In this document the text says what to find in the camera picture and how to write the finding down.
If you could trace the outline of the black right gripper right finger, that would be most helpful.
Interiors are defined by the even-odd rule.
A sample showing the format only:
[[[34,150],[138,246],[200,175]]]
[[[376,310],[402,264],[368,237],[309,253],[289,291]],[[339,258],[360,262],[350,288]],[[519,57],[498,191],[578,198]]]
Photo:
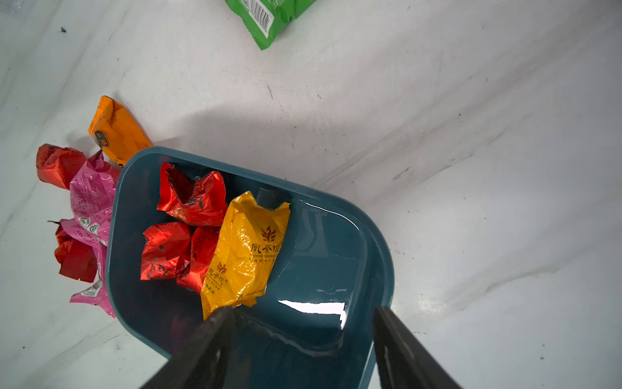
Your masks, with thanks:
[[[374,309],[373,339],[383,388],[460,387],[391,309]]]

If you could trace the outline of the teal storage box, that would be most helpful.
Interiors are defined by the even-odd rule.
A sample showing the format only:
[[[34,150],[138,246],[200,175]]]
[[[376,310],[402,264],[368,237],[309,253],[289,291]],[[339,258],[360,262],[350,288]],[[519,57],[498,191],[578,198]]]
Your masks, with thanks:
[[[202,322],[197,293],[140,278],[144,231],[168,221],[157,208],[164,163],[191,178],[221,173],[229,198],[266,190],[290,205],[266,293],[236,308],[225,387],[368,387],[374,309],[389,306],[395,288],[390,249],[373,221],[331,194],[166,147],[135,154],[118,181],[105,280],[121,324],[170,358]]]

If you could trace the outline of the orange tea bag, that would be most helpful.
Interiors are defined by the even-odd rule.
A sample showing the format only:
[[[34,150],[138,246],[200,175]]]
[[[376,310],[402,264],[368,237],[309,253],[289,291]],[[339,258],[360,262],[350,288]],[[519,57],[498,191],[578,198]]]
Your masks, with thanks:
[[[107,96],[100,98],[88,133],[107,157],[121,167],[137,152],[153,146],[125,106]]]

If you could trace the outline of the yellow tea bag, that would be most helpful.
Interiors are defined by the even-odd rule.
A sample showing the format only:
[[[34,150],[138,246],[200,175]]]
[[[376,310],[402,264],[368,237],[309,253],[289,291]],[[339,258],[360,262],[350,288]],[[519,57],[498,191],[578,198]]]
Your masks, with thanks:
[[[290,215],[289,203],[270,210],[249,191],[232,200],[200,293],[204,319],[221,307],[252,307],[265,294]]]

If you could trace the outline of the red tea bag top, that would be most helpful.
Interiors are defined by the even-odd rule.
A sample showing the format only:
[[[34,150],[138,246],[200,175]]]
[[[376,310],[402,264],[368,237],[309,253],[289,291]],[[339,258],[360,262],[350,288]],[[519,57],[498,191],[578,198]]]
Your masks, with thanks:
[[[72,147],[44,144],[37,151],[37,177],[43,183],[69,190],[71,180],[86,160],[84,153]]]

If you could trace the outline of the green chips bag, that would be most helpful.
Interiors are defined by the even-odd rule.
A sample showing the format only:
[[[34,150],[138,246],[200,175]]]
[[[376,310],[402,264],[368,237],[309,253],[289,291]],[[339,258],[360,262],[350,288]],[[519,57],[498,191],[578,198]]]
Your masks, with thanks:
[[[241,18],[259,49],[266,50],[315,0],[226,0],[225,3]]]

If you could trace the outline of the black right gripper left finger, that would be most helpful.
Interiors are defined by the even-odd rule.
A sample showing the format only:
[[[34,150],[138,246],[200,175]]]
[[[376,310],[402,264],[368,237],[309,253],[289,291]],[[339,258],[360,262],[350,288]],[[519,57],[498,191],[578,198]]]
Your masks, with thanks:
[[[144,385],[144,388],[222,388],[235,329],[230,306],[216,310],[199,325],[186,345]]]

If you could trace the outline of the red tea bag lone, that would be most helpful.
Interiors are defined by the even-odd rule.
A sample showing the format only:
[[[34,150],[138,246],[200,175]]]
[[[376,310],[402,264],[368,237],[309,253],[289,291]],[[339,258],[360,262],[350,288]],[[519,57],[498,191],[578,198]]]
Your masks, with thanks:
[[[144,231],[140,280],[171,280],[190,264],[190,229],[182,222],[152,225]]]

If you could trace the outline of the red tea bag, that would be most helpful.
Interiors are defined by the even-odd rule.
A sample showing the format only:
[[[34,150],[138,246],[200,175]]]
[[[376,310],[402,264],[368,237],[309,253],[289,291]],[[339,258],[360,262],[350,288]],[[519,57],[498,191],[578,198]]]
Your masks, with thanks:
[[[201,293],[207,270],[212,263],[215,249],[219,241],[219,227],[197,227],[190,240],[190,261],[177,284],[181,287]]]
[[[97,275],[97,257],[92,247],[69,235],[65,220],[54,221],[58,247],[54,256],[61,265],[59,274],[73,280],[92,283]]]
[[[71,180],[86,160],[84,153],[72,147],[44,144],[37,151],[37,177],[43,183],[69,190]]]
[[[175,165],[161,165],[158,211],[190,226],[220,227],[227,209],[225,180],[219,172],[193,181]]]

